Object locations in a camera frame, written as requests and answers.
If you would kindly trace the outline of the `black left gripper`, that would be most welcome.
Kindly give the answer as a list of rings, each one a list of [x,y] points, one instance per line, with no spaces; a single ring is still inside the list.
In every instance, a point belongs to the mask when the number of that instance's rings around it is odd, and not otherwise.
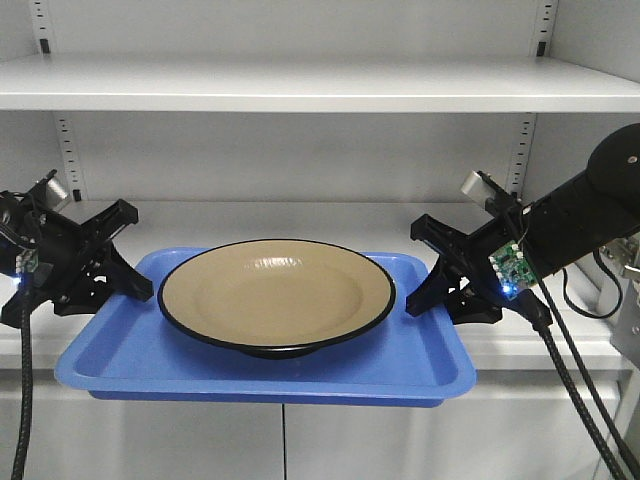
[[[95,313],[108,299],[108,285],[131,298],[149,300],[154,294],[152,281],[116,248],[108,248],[108,242],[138,221],[138,209],[123,199],[78,223],[48,209],[34,190],[3,191],[1,273],[17,280],[18,287],[1,309],[1,323],[21,328],[47,301],[59,316]],[[33,248],[38,249],[38,268],[17,276],[16,255]],[[98,281],[100,275],[107,281]]]

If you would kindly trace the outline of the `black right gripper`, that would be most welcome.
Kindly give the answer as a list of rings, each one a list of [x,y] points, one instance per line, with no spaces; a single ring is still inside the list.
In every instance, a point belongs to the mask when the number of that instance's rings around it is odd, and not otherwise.
[[[446,299],[445,306],[455,324],[494,324],[502,319],[504,309],[532,324],[538,322],[535,295],[524,290],[508,298],[489,260],[496,250],[524,233],[517,222],[523,206],[516,199],[493,200],[488,205],[493,219],[470,234],[428,214],[412,222],[410,238],[425,243],[443,259],[436,261],[426,279],[406,297],[408,314],[419,316]],[[464,287],[459,287],[461,277],[467,279]]]

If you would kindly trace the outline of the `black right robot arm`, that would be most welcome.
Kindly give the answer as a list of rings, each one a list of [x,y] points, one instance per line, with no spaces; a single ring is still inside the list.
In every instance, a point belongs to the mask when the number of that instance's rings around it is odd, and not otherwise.
[[[482,171],[471,172],[462,191],[492,218],[470,234],[429,215],[412,223],[411,238],[439,257],[407,296],[407,313],[419,316],[444,305],[457,324],[495,323],[508,309],[535,326],[548,326],[548,308],[528,287],[502,285],[492,262],[500,248],[517,246],[541,280],[616,238],[637,233],[639,127],[631,124],[607,136],[583,172],[529,205]]]

